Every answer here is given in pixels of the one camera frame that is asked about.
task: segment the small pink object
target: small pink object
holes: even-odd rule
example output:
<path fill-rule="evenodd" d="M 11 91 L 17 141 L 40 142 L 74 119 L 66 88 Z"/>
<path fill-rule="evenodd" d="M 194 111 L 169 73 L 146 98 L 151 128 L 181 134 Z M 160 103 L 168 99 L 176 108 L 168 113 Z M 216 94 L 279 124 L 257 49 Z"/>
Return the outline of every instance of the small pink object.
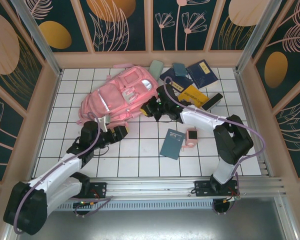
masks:
<path fill-rule="evenodd" d="M 185 134 L 185 146 L 182 148 L 194 148 L 198 143 L 198 130 L 195 128 L 189 128 Z"/>
<path fill-rule="evenodd" d="M 140 108 L 157 96 L 158 82 L 141 66 L 133 66 L 89 93 L 81 103 L 77 124 L 91 121 L 89 112 L 98 118 L 110 117 L 108 129 L 126 126 L 127 121 L 141 114 Z"/>
<path fill-rule="evenodd" d="M 132 63 L 123 63 L 123 64 L 117 64 L 117 65 L 113 65 L 114 69 L 128 69 L 128 68 L 132 68 L 135 65 Z"/>

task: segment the pink backpack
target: pink backpack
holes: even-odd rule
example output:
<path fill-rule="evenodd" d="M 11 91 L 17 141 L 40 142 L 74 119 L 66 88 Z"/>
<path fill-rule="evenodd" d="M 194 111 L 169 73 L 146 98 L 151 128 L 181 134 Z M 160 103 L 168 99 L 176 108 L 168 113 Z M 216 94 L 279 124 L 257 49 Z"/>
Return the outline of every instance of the pink backpack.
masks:
<path fill-rule="evenodd" d="M 103 86 L 89 93 L 78 111 L 79 125 L 90 121 L 88 113 L 99 118 L 110 117 L 106 128 L 126 126 L 127 120 L 141 114 L 140 107 L 153 96 L 157 96 L 158 82 L 141 66 L 133 66 Z"/>

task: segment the white tiled floor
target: white tiled floor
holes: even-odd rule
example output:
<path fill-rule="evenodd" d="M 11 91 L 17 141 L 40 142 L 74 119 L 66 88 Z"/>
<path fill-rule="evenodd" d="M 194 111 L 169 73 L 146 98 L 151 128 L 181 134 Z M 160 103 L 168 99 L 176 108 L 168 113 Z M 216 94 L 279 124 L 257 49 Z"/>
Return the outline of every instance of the white tiled floor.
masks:
<path fill-rule="evenodd" d="M 117 75 L 123 68 L 65 69 L 50 116 L 43 146 L 33 176 L 43 174 L 66 153 L 81 127 L 76 124 L 81 101 L 88 93 L 105 83 L 107 75 Z M 237 83 L 231 68 L 212 68 L 220 81 L 200 91 L 209 98 L 221 93 L 224 98 L 211 110 L 220 116 L 236 114 L 247 125 Z M 129 121 L 129 133 L 121 142 L 109 146 L 109 151 L 94 157 L 80 172 L 89 177 L 191 177 L 210 176 L 217 168 L 219 157 L 213 134 L 198 130 L 198 144 L 180 151 L 174 160 L 159 154 L 168 129 L 185 133 L 191 125 L 176 123 L 168 116 L 159 122 L 144 115 Z M 105 149 L 96 150 L 102 154 Z M 238 169 L 239 175 L 260 175 L 256 157 L 248 159 Z"/>

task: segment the yellow book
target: yellow book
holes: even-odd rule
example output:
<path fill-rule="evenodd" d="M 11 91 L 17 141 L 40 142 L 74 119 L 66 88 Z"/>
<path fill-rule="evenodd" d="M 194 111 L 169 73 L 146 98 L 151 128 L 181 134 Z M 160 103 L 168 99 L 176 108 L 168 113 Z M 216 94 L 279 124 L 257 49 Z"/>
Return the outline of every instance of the yellow book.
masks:
<path fill-rule="evenodd" d="M 186 90 L 184 90 L 179 96 L 179 101 L 185 100 L 187 102 L 193 103 L 197 108 L 200 108 L 203 104 L 205 104 L 209 98 L 200 92 L 194 86 L 189 86 Z"/>

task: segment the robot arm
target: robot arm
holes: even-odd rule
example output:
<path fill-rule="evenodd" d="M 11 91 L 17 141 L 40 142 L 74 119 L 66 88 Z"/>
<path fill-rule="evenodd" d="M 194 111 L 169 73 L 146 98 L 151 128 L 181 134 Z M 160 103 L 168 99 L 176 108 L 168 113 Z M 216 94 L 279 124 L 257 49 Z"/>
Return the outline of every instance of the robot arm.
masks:
<path fill-rule="evenodd" d="M 86 122 L 81 129 L 80 137 L 74 141 L 60 162 L 36 179 L 29 182 L 18 182 L 12 189 L 3 220 L 8 224 L 14 224 L 17 209 L 23 197 L 37 183 L 40 184 L 25 200 L 17 219 L 17 228 L 30 235 L 37 233 L 45 224 L 49 214 L 69 198 L 78 195 L 82 198 L 88 198 L 90 178 L 78 171 L 93 158 L 94 150 L 121 141 L 128 134 L 128 131 L 125 126 L 116 126 L 107 132 L 101 131 L 91 150 L 66 161 L 88 149 L 95 141 L 97 133 L 98 123 L 95 121 Z M 44 176 L 53 169 L 55 170 L 44 179 Z"/>
<path fill-rule="evenodd" d="M 170 84 L 166 85 L 168 94 L 177 102 L 178 98 Z M 240 126 L 226 123 L 220 119 L 227 119 L 232 122 L 243 124 L 240 117 L 232 115 L 230 117 L 216 116 L 212 118 L 197 111 L 198 108 L 186 101 L 180 103 L 187 108 L 182 108 L 176 105 L 167 96 L 164 86 L 157 88 L 158 99 L 152 97 L 145 103 L 141 110 L 147 117 L 154 117 L 157 121 L 162 115 L 168 115 L 171 120 L 182 124 L 195 126 L 197 129 L 202 129 L 207 133 L 213 133 L 216 141 L 216 147 L 220 156 L 217 169 L 210 178 L 211 187 L 215 192 L 218 192 L 226 183 L 232 179 L 233 172 L 237 166 L 239 159 L 246 155 L 253 147 L 254 143 L 248 134 L 248 131 Z"/>

